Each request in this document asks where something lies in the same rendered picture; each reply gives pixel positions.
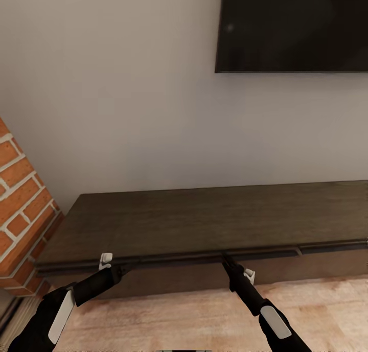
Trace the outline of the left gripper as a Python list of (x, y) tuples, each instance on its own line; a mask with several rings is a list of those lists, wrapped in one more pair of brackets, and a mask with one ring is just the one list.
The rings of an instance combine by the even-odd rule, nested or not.
[(138, 266), (142, 259), (127, 263), (126, 265), (104, 268), (88, 278), (92, 298), (102, 294), (122, 280), (122, 277)]

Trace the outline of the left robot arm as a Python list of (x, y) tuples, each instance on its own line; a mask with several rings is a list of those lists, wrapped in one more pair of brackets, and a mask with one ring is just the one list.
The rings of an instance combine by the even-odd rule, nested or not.
[[(36, 314), (23, 332), (12, 341), (7, 352), (52, 352), (74, 304), (80, 306), (102, 294), (119, 283), (124, 275), (142, 262), (142, 259), (139, 259), (117, 268), (111, 267), (109, 264), (111, 260), (112, 253), (103, 253), (98, 273), (79, 283), (75, 281), (44, 295)], [(71, 286), (73, 290), (68, 290), (67, 288)]]

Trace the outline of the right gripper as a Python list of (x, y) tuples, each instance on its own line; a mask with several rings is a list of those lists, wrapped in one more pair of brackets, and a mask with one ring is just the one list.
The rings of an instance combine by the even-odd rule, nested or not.
[(242, 265), (238, 265), (237, 262), (226, 253), (222, 252), (221, 254), (226, 261), (226, 263), (223, 263), (223, 266), (229, 276), (229, 289), (231, 292), (236, 291), (244, 302), (248, 294), (255, 291), (256, 288), (244, 275), (244, 267)]

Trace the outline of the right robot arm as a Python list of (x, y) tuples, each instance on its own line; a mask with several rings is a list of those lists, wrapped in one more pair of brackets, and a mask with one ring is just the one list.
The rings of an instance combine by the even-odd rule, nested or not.
[(252, 315), (259, 315), (259, 323), (266, 334), (272, 352), (312, 352), (296, 331), (289, 325), (286, 316), (267, 298), (263, 298), (253, 286), (255, 272), (238, 265), (226, 253), (223, 266), (229, 276), (229, 289), (236, 291)]

